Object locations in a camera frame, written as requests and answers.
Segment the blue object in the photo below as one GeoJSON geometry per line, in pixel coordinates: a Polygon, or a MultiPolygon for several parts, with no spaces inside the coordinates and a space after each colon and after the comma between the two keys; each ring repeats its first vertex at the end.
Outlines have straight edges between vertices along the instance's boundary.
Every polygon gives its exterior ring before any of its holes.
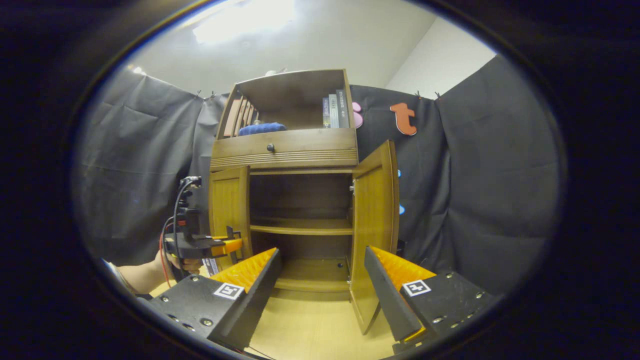
{"type": "Polygon", "coordinates": [[[238,131],[238,136],[261,134],[261,133],[272,133],[274,131],[284,131],[286,129],[287,127],[282,124],[279,124],[277,122],[269,122],[266,124],[245,126],[242,129],[240,129],[240,131],[238,131]]]}

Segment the white wall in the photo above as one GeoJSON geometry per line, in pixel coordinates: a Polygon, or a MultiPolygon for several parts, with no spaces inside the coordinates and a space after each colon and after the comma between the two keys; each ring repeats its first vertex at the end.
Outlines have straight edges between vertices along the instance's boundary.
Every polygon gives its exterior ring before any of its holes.
{"type": "Polygon", "coordinates": [[[495,52],[466,31],[437,18],[387,88],[435,99],[480,69],[495,52]]]}

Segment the wooden cabinet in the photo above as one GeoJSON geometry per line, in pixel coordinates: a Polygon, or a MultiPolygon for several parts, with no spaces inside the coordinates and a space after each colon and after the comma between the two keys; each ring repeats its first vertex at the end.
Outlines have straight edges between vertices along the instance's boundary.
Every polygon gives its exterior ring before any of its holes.
{"type": "MultiPolygon", "coordinates": [[[[345,86],[348,90],[343,70],[324,71],[335,78],[332,81],[341,79],[338,74],[344,79],[327,85],[328,88],[335,91],[345,86]]],[[[324,79],[317,76],[318,72],[305,73],[309,74],[293,73],[295,89],[305,89],[297,82],[302,78],[324,79]]],[[[261,78],[254,80],[259,86],[241,83],[234,91],[242,88],[243,94],[239,96],[247,97],[258,108],[268,102],[256,94],[275,97],[267,91],[268,81],[273,81],[276,93],[289,91],[284,80],[278,76],[261,78]]],[[[313,94],[308,91],[285,104],[295,107],[316,101],[317,97],[321,104],[327,90],[323,88],[313,94]]],[[[276,120],[279,111],[285,110],[271,106],[268,118],[276,120]]],[[[322,121],[316,120],[313,117],[313,124],[321,127],[322,121]]],[[[223,136],[224,126],[222,121],[211,161],[211,233],[224,235],[227,225],[240,230],[245,243],[239,259],[278,247],[283,256],[283,270],[276,288],[348,292],[360,328],[365,332],[378,306],[364,268],[365,248],[374,245],[396,251],[399,203],[394,143],[383,143],[358,163],[353,125],[229,137],[223,136]],[[273,143],[276,152],[265,153],[265,143],[273,143]],[[342,156],[340,151],[351,151],[353,157],[342,156]]],[[[226,268],[230,263],[225,259],[218,266],[226,268]]]]}

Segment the human hand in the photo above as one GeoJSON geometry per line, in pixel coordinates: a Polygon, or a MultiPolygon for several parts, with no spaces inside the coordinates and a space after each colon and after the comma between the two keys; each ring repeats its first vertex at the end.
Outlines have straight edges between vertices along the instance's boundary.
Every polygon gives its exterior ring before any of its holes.
{"type": "MultiPolygon", "coordinates": [[[[176,268],[180,268],[180,263],[178,262],[178,258],[173,257],[171,254],[167,254],[166,258],[169,259],[169,262],[175,266],[176,268]]],[[[155,262],[162,266],[163,255],[161,251],[158,251],[156,254],[155,262]]],[[[192,274],[199,274],[200,267],[202,266],[202,262],[199,259],[182,259],[182,269],[188,271],[192,274]]],[[[173,274],[171,271],[167,270],[167,274],[170,278],[173,279],[173,274]]]]}

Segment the wooden floor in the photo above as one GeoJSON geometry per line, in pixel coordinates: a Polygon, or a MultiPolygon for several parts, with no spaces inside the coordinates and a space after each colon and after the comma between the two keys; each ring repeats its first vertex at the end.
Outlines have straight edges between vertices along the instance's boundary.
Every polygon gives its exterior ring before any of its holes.
{"type": "Polygon", "coordinates": [[[274,289],[250,346],[276,360],[381,359],[394,342],[382,312],[362,335],[348,293],[274,289]]]}

